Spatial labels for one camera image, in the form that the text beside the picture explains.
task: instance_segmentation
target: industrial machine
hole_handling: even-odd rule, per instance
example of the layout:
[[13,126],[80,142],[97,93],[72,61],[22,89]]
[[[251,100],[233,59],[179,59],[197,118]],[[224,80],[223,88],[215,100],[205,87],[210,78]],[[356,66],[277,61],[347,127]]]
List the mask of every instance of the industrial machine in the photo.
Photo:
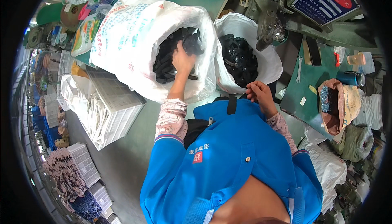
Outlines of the industrial machine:
[[380,53],[357,0],[251,0],[245,15],[258,24],[257,50],[272,44],[281,27],[319,44]]

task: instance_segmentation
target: blue polo shirt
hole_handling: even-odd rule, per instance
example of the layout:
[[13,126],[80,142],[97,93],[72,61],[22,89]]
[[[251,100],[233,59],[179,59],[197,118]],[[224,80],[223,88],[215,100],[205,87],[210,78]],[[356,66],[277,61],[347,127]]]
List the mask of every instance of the blue polo shirt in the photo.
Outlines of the blue polo shirt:
[[323,191],[308,152],[291,155],[257,104],[239,99],[232,115],[227,105],[221,100],[194,109],[195,118],[215,123],[188,150],[173,134],[156,138],[140,193],[147,222],[207,224],[252,175],[280,197],[291,223],[312,223]]

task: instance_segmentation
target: embroidered logo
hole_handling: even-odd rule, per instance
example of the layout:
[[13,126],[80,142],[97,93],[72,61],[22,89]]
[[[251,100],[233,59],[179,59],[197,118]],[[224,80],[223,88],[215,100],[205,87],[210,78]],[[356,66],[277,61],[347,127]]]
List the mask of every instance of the embroidered logo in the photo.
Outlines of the embroidered logo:
[[203,152],[198,152],[195,153],[195,156],[193,157],[193,164],[195,163],[201,163],[203,162]]

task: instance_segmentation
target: factory floor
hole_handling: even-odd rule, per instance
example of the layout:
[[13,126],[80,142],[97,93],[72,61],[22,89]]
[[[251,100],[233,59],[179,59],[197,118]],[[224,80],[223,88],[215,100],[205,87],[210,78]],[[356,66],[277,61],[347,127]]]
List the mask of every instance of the factory floor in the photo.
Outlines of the factory floor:
[[[302,35],[292,35],[292,41],[279,46],[277,52],[283,64],[283,74],[277,82],[276,93],[285,88],[290,80],[298,54],[298,41]],[[208,99],[190,104],[186,119],[193,118],[193,109],[199,105],[212,102],[220,93],[217,91]],[[66,112],[68,131],[71,144],[86,143],[92,160],[106,184],[106,190],[114,201],[111,206],[113,212],[123,224],[146,223],[140,208],[140,189],[147,173],[151,149],[154,145],[155,123],[158,120],[160,104],[147,100],[129,133],[101,151],[97,151],[79,119],[73,111]],[[298,144],[304,136],[303,124],[296,118],[280,111],[285,117],[288,129]]]

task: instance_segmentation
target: pink sleeve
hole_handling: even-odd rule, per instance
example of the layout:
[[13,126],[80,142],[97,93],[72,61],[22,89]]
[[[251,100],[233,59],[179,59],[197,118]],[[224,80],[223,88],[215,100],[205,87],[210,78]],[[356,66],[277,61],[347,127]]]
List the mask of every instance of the pink sleeve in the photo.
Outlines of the pink sleeve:
[[286,120],[282,114],[277,113],[272,118],[267,119],[267,124],[270,125],[273,130],[286,138],[288,145],[290,146],[291,154],[298,151],[297,146],[295,145],[294,140],[291,138],[291,134],[288,131]]
[[187,107],[188,104],[180,99],[164,99],[155,126],[155,138],[161,134],[174,134],[183,140],[188,130],[188,123],[185,120]]

